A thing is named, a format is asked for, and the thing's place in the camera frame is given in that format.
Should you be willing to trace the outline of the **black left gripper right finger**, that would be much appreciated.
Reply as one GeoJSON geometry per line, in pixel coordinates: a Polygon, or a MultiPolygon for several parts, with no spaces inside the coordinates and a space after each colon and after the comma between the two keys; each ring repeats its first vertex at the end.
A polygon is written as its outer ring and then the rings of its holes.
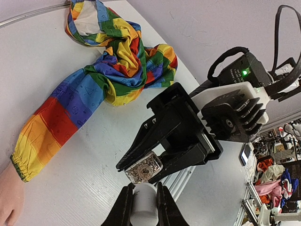
{"type": "Polygon", "coordinates": [[[158,226],[187,226],[171,193],[161,182],[157,184],[158,226]]]}

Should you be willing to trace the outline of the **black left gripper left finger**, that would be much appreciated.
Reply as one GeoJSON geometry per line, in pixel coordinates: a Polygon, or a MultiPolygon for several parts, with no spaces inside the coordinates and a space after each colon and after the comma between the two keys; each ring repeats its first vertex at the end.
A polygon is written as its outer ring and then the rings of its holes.
{"type": "Polygon", "coordinates": [[[101,226],[131,226],[134,185],[124,186],[101,226]]]}

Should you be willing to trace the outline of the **white nail polish cap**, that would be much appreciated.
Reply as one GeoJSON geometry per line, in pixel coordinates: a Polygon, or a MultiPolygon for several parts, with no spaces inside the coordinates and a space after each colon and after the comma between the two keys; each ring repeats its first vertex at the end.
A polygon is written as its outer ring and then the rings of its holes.
{"type": "Polygon", "coordinates": [[[130,223],[133,226],[158,224],[157,189],[152,184],[141,183],[135,186],[130,223]]]}

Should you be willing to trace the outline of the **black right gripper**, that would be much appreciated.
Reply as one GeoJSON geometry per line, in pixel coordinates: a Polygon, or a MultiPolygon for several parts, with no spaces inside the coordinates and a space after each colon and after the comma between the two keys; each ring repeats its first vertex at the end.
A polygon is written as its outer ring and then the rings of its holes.
{"type": "Polygon", "coordinates": [[[151,184],[187,167],[219,159],[223,152],[220,142],[206,131],[197,116],[199,109],[180,83],[165,89],[146,107],[154,116],[141,125],[132,146],[117,163],[118,171],[128,169],[159,144],[166,151],[159,156],[163,169],[149,180],[151,184]]]}

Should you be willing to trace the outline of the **clear glitter nail polish bottle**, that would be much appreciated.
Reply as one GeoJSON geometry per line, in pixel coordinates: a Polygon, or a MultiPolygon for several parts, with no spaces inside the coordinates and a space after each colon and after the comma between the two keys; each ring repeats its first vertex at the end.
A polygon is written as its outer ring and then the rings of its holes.
{"type": "Polygon", "coordinates": [[[149,152],[145,157],[130,166],[124,171],[127,178],[134,185],[148,183],[155,175],[163,169],[163,163],[153,152],[149,152]]]}

